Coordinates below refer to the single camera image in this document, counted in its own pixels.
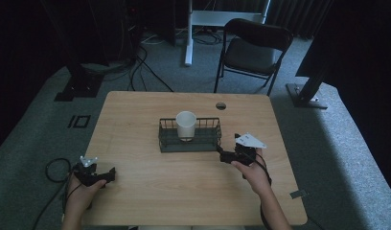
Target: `wrist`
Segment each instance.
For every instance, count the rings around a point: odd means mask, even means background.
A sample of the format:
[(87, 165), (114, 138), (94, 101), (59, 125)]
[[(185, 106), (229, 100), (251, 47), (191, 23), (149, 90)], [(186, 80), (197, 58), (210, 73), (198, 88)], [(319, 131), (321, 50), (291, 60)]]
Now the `wrist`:
[(73, 215), (71, 213), (64, 214), (62, 229), (81, 229), (81, 218), (82, 216)]
[(79, 210), (78, 208), (74, 207), (67, 207), (64, 212), (64, 218), (69, 218), (69, 219), (81, 219), (82, 215), (84, 214), (84, 211)]
[(265, 199), (268, 199), (268, 198), (270, 198), (273, 195), (273, 191), (272, 191), (270, 185), (268, 185), (268, 186), (264, 186), (263, 188), (261, 188), (257, 192), (257, 194), (259, 196), (259, 199), (261, 201), (264, 201)]

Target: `dark green basket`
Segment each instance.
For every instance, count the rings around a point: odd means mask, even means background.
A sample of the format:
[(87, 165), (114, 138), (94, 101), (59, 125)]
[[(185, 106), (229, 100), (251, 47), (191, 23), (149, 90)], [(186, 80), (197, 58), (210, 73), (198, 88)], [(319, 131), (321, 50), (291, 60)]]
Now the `dark green basket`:
[(197, 118), (193, 138), (178, 138), (175, 118), (161, 118), (159, 121), (159, 146), (162, 152), (216, 151), (220, 138), (219, 118)]

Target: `paper cup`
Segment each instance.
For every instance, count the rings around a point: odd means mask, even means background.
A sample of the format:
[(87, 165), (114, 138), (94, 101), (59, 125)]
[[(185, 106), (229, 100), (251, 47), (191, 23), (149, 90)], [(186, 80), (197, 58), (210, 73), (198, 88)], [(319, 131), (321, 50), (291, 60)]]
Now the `paper cup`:
[(182, 141), (191, 141), (195, 137), (196, 115), (190, 111), (181, 111), (175, 117), (177, 134)]

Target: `black stand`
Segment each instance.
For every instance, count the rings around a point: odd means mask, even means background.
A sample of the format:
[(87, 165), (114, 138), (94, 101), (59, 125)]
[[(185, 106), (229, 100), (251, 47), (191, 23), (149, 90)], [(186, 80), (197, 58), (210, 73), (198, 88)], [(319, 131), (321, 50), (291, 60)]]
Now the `black stand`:
[(63, 92), (58, 93), (56, 102), (71, 102), (74, 97), (91, 97), (97, 96), (104, 76), (90, 76), (81, 66), (78, 56), (70, 44), (69, 37), (64, 29), (58, 11), (54, 4), (47, 0), (40, 0), (45, 11), (47, 12), (53, 26), (57, 32), (58, 38), (64, 48), (64, 60), (67, 69), (70, 71), (71, 78), (65, 86)]
[(55, 102), (72, 102), (75, 97), (95, 98), (103, 82), (103, 75), (72, 76), (62, 92), (57, 93)]
[(289, 95), (291, 96), (291, 99), (293, 101), (293, 104), (295, 107), (309, 107), (309, 108), (321, 108), (321, 109), (327, 109), (328, 106), (322, 102), (322, 100), (317, 97), (317, 95), (314, 95), (312, 98), (308, 100), (304, 100), (302, 97), (302, 88), (304, 88), (303, 84), (294, 84), (294, 83), (288, 83), (286, 84), (287, 91)]

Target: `black cable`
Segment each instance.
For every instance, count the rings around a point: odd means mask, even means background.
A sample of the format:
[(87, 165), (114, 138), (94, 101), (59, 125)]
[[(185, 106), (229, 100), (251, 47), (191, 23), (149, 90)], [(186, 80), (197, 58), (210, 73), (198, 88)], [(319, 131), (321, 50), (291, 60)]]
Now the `black cable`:
[[(261, 167), (262, 170), (264, 170), (264, 173), (265, 173), (266, 176), (267, 176), (267, 180), (269, 181), (269, 184), (271, 185), (272, 179), (270, 178), (270, 175), (269, 175), (269, 172), (267, 171), (267, 168), (266, 168), (264, 165), (262, 165), (259, 161), (257, 161), (256, 159), (253, 159), (252, 157), (250, 157), (248, 154), (246, 154), (246, 153), (244, 153), (244, 152), (241, 152), (241, 153), (242, 153), (244, 156), (246, 156), (247, 158), (249, 158), (249, 160), (252, 160), (254, 163), (256, 163), (257, 165), (259, 165), (259, 167)], [(256, 155), (258, 155), (259, 157), (261, 157), (262, 160), (264, 161), (264, 158), (263, 158), (260, 154), (256, 153)]]
[[(145, 57), (144, 57), (144, 59), (146, 59), (147, 57), (148, 57), (148, 53), (145, 52)], [(134, 87), (134, 85), (133, 85), (133, 77), (135, 76), (136, 71), (139, 69), (139, 67), (142, 66), (142, 64), (143, 64), (143, 61), (141, 60), (140, 63), (137, 64), (136, 68), (133, 69), (132, 73), (130, 74), (130, 76), (129, 76), (129, 85), (127, 86), (126, 91), (129, 91), (129, 87), (130, 87), (130, 86), (132, 86), (132, 90), (133, 90), (133, 91), (136, 91), (136, 90), (135, 90), (135, 87)]]
[(313, 219), (312, 217), (310, 217), (309, 215), (307, 215), (307, 217), (309, 218), (309, 220), (311, 220), (311, 222), (313, 222), (315, 225), (317, 225), (317, 227), (321, 230), (325, 230), (325, 228), (323, 228), (323, 226), (321, 226), (321, 224), (319, 224), (317, 221), (315, 221), (315, 219)]
[(127, 68), (129, 68), (133, 62), (130, 59), (124, 60), (124, 63), (121, 65), (115, 66), (115, 67), (109, 67), (106, 69), (102, 70), (95, 70), (95, 69), (90, 69), (89, 67), (84, 67), (85, 71), (88, 74), (91, 75), (108, 75), (108, 74), (118, 74), (118, 73), (123, 73)]
[(69, 183), (70, 183), (70, 179), (71, 179), (72, 173), (73, 173), (72, 170), (70, 170), (69, 173), (68, 173), (68, 178), (67, 178), (67, 180), (65, 182), (65, 186), (64, 186), (63, 199), (62, 199), (62, 202), (61, 202), (61, 208), (63, 210), (63, 214), (66, 212), (66, 203), (67, 203), (67, 199), (69, 198), (69, 195), (67, 195), (68, 194), (67, 191), (68, 191), (68, 187), (69, 187)]
[(148, 89), (146, 88), (144, 76), (142, 75), (142, 69), (141, 69), (141, 72), (140, 72), (140, 77), (141, 77), (142, 84), (144, 85), (145, 91), (148, 91)]
[(70, 192), (70, 194), (67, 196), (67, 199), (70, 197), (70, 195), (73, 193), (73, 192), (75, 192), (76, 190), (77, 190), (77, 188), (79, 188), (80, 186), (82, 185), (82, 183), (80, 183), (80, 185), (79, 186), (77, 186), (76, 188), (74, 188), (74, 190), (72, 190), (71, 192)]
[(103, 79), (103, 81), (115, 81), (115, 80), (118, 80), (118, 79), (120, 79), (120, 78), (123, 78), (125, 75), (127, 75), (129, 72), (128, 71), (126, 71), (126, 72), (124, 72), (123, 74), (121, 74), (121, 76), (118, 76), (118, 77), (115, 77), (115, 78), (113, 78), (113, 79)]
[[(217, 44), (222, 43), (222, 37), (219, 34), (211, 33), (211, 32), (204, 32), (204, 33), (205, 34), (194, 35), (193, 41), (196, 43), (199, 43), (199, 44), (203, 44), (203, 45), (217, 45)], [(208, 35), (208, 36), (212, 37), (214, 39), (214, 41), (206, 41), (206, 40), (197, 38), (197, 36), (201, 36), (201, 35)]]
[(33, 230), (36, 229), (37, 227), (37, 224), (39, 223), (40, 221), (40, 218), (42, 217), (42, 215), (44, 214), (44, 212), (46, 211), (46, 209), (49, 207), (49, 205), (53, 202), (53, 200), (56, 198), (56, 196), (58, 195), (58, 193), (60, 192), (60, 190), (63, 188), (64, 184), (67, 183), (67, 181), (69, 180), (69, 176), (66, 176), (64, 179), (61, 179), (61, 180), (58, 180), (58, 179), (54, 179), (52, 178), (50, 175), (49, 175), (49, 168), (51, 167), (51, 165), (57, 161), (64, 161), (67, 163), (67, 166), (68, 166), (68, 172), (71, 171), (71, 164), (70, 164), (70, 161), (65, 159), (65, 158), (57, 158), (57, 159), (54, 159), (52, 161), (50, 161), (49, 163), (47, 163), (46, 165), (46, 170), (45, 170), (45, 174), (46, 174), (46, 177), (52, 181), (52, 182), (55, 182), (55, 183), (61, 183), (61, 185), (58, 187), (57, 191), (55, 192), (55, 194), (52, 196), (52, 198), (49, 200), (49, 202), (46, 203), (46, 205), (43, 207), (42, 211), (40, 211), (40, 214), (39, 216), (37, 216), (36, 220), (34, 221), (34, 227), (32, 228)]
[(145, 57), (144, 58), (140, 58), (139, 56), (136, 56), (138, 59), (139, 59), (139, 64), (136, 66), (136, 68), (133, 70), (133, 73), (130, 75), (129, 77), (129, 85), (127, 86), (127, 90), (129, 90), (129, 87), (131, 86), (132, 87), (132, 90), (133, 91), (136, 91), (135, 90), (135, 87), (133, 85), (133, 78), (134, 78), (134, 75), (136, 74), (136, 71), (139, 69), (139, 67), (141, 67), (143, 64), (145, 64), (145, 66), (150, 70), (150, 72), (160, 81), (162, 82), (171, 92), (173, 92), (173, 90), (159, 77), (157, 76), (156, 73), (154, 73), (154, 71), (145, 63), (145, 60), (146, 58), (148, 57), (148, 52), (145, 48), (143, 48), (142, 46), (139, 46), (139, 48), (141, 48), (144, 52), (145, 52)]

